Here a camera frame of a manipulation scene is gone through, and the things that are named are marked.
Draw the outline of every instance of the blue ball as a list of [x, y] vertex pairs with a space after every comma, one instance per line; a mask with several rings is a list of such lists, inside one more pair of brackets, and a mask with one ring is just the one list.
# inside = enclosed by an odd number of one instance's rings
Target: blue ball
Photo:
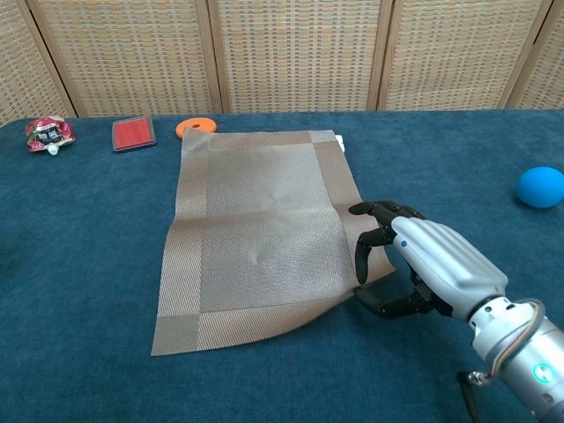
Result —
[[537, 209], [554, 207], [564, 198], [564, 174], [554, 167], [533, 167], [519, 178], [517, 196]]

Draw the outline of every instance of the wicker screen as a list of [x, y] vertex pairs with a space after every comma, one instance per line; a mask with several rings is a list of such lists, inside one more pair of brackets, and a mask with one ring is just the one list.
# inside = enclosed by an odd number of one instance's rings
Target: wicker screen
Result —
[[219, 111], [205, 2], [29, 1], [80, 115]]
[[366, 110], [381, 3], [210, 0], [224, 109]]
[[532, 59], [520, 108], [564, 108], [564, 2], [556, 5], [551, 10], [554, 25], [547, 25], [542, 38], [539, 36], [538, 60]]
[[398, 0], [379, 108], [497, 108], [542, 0]]
[[22, 117], [73, 114], [23, 3], [0, 0], [0, 126]]

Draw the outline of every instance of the silver robotic hand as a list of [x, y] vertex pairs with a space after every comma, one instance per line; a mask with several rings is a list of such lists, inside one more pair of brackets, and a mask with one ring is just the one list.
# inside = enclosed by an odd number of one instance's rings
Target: silver robotic hand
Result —
[[[468, 323], [472, 346], [487, 372], [460, 372], [464, 400], [479, 421], [471, 387], [502, 379], [541, 423], [564, 423], [564, 333], [545, 316], [541, 301], [510, 301], [507, 276], [461, 234], [391, 201], [364, 202], [351, 214], [374, 216], [380, 224], [360, 235], [355, 254], [360, 286], [355, 296], [373, 313], [393, 318], [427, 313]], [[372, 247], [393, 245], [411, 269], [413, 292], [378, 301], [366, 288]]]

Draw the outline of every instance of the table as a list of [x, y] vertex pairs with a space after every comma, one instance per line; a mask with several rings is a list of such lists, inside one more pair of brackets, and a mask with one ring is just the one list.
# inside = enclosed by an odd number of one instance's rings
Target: table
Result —
[[[484, 369], [464, 323], [386, 321], [354, 298], [279, 338], [150, 357], [181, 143], [115, 154], [117, 118], [70, 119], [77, 142], [30, 153], [0, 129], [0, 421], [469, 421], [458, 370]], [[364, 199], [394, 199], [462, 233], [564, 327], [562, 205], [514, 199], [518, 176], [564, 167], [564, 111], [212, 115], [220, 131], [334, 130]], [[377, 289], [407, 293], [404, 264]], [[484, 421], [534, 421], [497, 382]]]

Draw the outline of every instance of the orange disc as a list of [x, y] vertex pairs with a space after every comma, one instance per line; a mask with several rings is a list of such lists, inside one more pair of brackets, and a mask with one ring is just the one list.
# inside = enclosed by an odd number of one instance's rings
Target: orange disc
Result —
[[184, 131], [187, 128], [194, 128], [195, 130], [203, 130], [204, 132], [215, 132], [218, 125], [207, 117], [193, 117], [192, 119], [187, 119], [180, 122], [176, 126], [176, 136], [182, 139], [184, 136]]

